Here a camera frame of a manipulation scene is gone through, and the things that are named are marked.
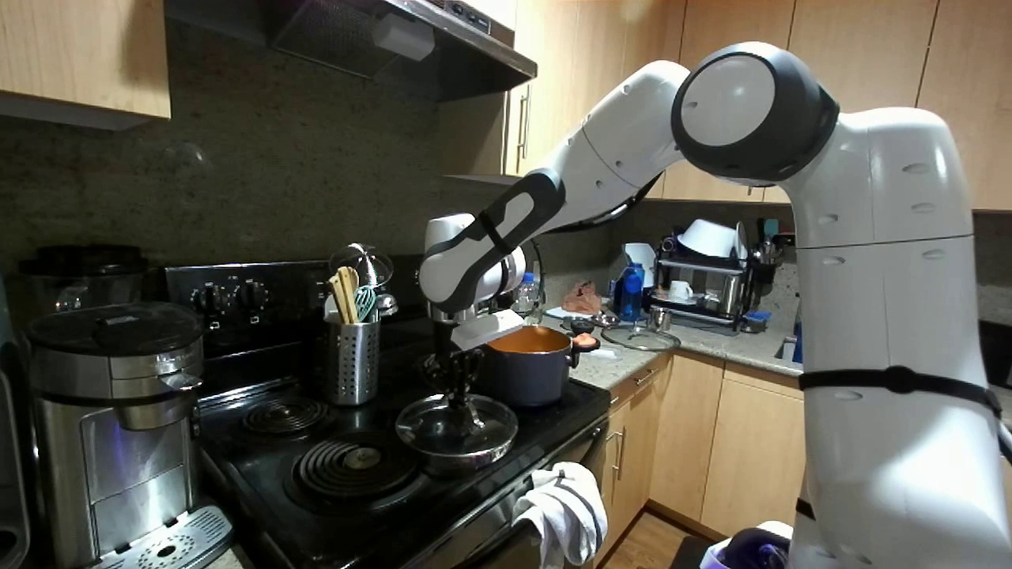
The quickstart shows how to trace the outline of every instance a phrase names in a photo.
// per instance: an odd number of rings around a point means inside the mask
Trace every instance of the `cooking pot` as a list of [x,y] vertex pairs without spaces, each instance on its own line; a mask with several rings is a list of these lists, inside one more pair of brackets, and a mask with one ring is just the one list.
[[432,479],[460,479],[501,461],[514,438],[514,414],[483,395],[437,391],[400,408],[394,435],[419,451]]
[[578,349],[570,337],[545,325],[525,325],[483,344],[473,391],[513,408],[541,408],[564,395]]

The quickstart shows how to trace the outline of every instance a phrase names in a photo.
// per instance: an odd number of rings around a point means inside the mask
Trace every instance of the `range hood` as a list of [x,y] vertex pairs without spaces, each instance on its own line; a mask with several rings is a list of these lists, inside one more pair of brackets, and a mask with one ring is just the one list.
[[513,29],[460,0],[167,0],[167,15],[427,103],[510,92],[537,76],[537,65],[513,51]]

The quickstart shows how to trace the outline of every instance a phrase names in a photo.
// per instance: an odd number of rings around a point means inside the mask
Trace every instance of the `espresso machine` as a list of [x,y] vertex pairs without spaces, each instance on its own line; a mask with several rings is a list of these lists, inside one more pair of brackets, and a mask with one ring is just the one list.
[[173,303],[104,303],[27,330],[55,565],[199,565],[230,526],[193,509],[190,408],[201,325]]

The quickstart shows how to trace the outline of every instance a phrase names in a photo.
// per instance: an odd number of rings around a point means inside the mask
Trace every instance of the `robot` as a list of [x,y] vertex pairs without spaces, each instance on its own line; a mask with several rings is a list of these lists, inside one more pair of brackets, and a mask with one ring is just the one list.
[[959,149],[931,111],[840,115],[802,62],[758,42],[692,72],[648,65],[545,168],[427,241],[419,290],[469,330],[488,281],[510,288],[501,261],[634,207],[677,163],[791,196],[809,466],[788,565],[1009,569],[1009,429],[980,362],[974,223]]

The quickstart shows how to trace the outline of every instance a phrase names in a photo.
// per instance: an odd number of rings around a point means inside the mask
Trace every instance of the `utensil holder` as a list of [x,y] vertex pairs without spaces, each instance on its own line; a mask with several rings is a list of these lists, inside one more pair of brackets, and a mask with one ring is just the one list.
[[367,404],[377,398],[378,322],[335,325],[321,366],[321,398]]

